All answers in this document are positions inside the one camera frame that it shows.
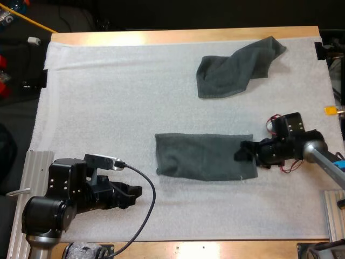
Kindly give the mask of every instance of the wooden table edge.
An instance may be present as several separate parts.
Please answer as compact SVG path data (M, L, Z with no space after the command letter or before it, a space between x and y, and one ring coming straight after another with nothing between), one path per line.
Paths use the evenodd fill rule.
M51 41L79 46L141 46L224 40L317 37L317 26L264 28L54 33Z

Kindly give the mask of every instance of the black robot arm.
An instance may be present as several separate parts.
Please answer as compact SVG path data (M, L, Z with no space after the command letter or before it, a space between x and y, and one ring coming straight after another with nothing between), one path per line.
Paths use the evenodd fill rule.
M328 151L327 144L317 130L305 131L301 115L291 113L272 120L272 138L260 142L243 141L234 155L236 161L255 159L257 166L282 166L285 160L306 160L317 163L343 189L345 164Z
M45 196L34 196L22 214L22 232L31 250L29 258L49 258L52 247L61 238L78 213L94 209L126 209L142 195L141 186L110 182L97 169L121 170L119 161L100 155L80 159L58 159L49 167Z

